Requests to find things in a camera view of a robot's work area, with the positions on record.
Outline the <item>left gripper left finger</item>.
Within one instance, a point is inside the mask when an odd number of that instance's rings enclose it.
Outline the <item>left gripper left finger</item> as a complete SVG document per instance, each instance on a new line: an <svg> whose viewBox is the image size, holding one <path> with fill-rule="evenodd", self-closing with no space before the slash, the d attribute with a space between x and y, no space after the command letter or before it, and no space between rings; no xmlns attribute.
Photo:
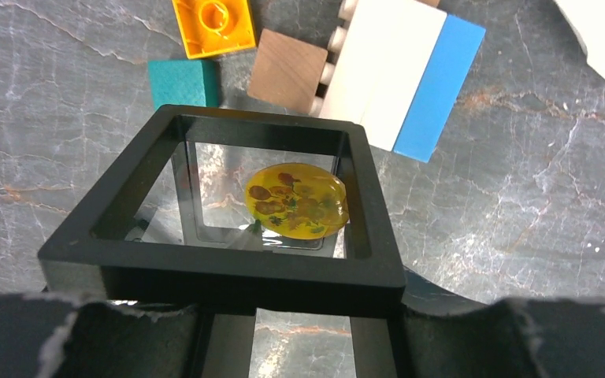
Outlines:
<svg viewBox="0 0 605 378"><path fill-rule="evenodd" d="M0 377L198 377L207 314L69 295L0 295Z"/></svg>

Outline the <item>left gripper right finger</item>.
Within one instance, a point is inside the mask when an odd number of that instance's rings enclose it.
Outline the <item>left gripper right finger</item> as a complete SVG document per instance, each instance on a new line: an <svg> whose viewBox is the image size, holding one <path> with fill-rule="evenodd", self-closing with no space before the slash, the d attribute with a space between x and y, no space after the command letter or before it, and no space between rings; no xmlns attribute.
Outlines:
<svg viewBox="0 0 605 378"><path fill-rule="evenodd" d="M484 304L409 269L391 269L388 286L414 377L605 377L603 296Z"/></svg>

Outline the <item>yellow sunflower brooch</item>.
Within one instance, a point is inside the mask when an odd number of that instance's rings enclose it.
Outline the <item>yellow sunflower brooch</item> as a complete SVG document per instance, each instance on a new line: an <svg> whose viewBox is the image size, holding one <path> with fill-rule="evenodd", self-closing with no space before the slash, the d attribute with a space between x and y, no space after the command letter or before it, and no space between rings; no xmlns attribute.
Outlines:
<svg viewBox="0 0 605 378"><path fill-rule="evenodd" d="M344 183L316 165L283 163L256 172L245 202L264 228L290 239L322 239L350 220Z"/></svg>

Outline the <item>black frame display box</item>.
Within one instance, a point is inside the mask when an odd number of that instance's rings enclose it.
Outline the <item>black frame display box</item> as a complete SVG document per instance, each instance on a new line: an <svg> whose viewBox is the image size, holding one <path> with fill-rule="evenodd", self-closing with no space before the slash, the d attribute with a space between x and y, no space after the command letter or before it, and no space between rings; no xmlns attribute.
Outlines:
<svg viewBox="0 0 605 378"><path fill-rule="evenodd" d="M347 189L345 256L334 236L269 236L246 251L229 240L243 210L203 200L199 144L225 146L228 162L264 150L321 155ZM165 165L175 172L183 242L128 240L135 215ZM48 289L107 299L195 305L186 372L230 377L248 370L247 323L256 309L347 316L360 377L404 377L406 275L366 133L339 120L198 106L160 107L38 254Z"/></svg>

